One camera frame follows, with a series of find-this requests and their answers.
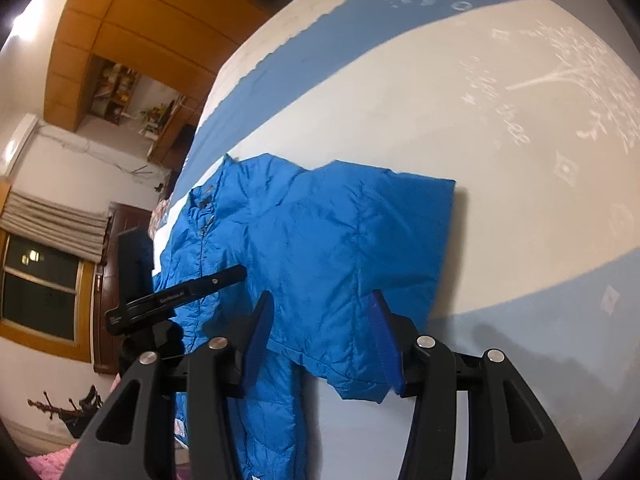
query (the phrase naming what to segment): blue jacket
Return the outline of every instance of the blue jacket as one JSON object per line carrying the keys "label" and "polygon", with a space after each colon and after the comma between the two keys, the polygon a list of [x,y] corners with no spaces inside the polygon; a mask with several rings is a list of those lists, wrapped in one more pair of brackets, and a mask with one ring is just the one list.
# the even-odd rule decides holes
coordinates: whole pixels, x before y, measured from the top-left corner
{"label": "blue jacket", "polygon": [[[371,344],[367,297],[421,327],[436,293],[454,182],[345,162],[307,171],[271,155],[228,156],[190,191],[161,254],[156,290],[243,264],[244,283],[177,310],[190,352],[263,290],[275,317],[256,385],[229,400],[242,474],[304,478],[302,369],[345,399],[380,402],[388,384]],[[186,424],[184,396],[177,418]]]}

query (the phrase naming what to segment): window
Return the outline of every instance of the window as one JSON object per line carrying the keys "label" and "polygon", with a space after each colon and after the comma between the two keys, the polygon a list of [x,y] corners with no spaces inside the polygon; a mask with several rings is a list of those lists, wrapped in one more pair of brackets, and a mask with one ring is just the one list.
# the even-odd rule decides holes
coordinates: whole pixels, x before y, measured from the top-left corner
{"label": "window", "polygon": [[90,362],[94,264],[4,231],[0,248],[0,336]]}

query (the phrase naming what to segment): silver screw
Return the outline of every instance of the silver screw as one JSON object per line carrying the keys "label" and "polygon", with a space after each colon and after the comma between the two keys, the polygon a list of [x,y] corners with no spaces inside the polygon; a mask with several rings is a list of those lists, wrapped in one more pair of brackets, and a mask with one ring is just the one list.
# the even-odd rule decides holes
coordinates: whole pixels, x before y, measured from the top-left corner
{"label": "silver screw", "polygon": [[138,361],[140,361],[140,363],[143,365],[150,365],[151,363],[155,363],[156,359],[158,359],[158,354],[156,354],[155,352],[144,352],[138,358]]}
{"label": "silver screw", "polygon": [[222,350],[227,344],[228,341],[225,337],[215,337],[209,341],[209,348],[212,350]]}
{"label": "silver screw", "polygon": [[486,356],[489,358],[489,361],[492,363],[501,363],[504,361],[504,354],[495,348],[493,350],[489,350],[486,353]]}
{"label": "silver screw", "polygon": [[436,340],[430,335],[421,335],[415,340],[420,348],[433,348],[436,346]]}

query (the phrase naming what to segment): wooden window frame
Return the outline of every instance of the wooden window frame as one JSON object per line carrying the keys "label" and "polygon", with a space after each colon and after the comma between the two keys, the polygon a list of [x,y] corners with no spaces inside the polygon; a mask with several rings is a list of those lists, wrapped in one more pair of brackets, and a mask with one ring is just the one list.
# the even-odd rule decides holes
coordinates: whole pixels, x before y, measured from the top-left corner
{"label": "wooden window frame", "polygon": [[[0,230],[0,248],[2,251],[2,269],[4,273],[4,254],[7,250],[9,233]],[[78,270],[78,292],[76,294],[76,340],[68,341],[61,337],[46,335],[37,330],[21,326],[0,318],[0,337],[41,352],[82,361],[91,362],[91,306],[94,288],[95,264],[80,260]]]}

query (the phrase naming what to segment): bright light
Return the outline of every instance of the bright light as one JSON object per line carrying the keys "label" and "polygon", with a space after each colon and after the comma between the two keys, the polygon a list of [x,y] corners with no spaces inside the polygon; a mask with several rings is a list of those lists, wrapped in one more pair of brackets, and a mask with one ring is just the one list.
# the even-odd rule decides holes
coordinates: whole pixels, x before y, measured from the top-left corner
{"label": "bright light", "polygon": [[16,148],[17,146],[16,146],[15,139],[11,139],[6,144],[6,148],[4,149],[4,154],[2,155],[4,157],[5,164],[8,164],[9,161],[11,161],[11,159],[14,158]]}
{"label": "bright light", "polygon": [[11,29],[9,38],[18,36],[24,40],[33,40],[36,37],[43,13],[44,0],[31,0],[24,12],[14,19],[14,28]]}

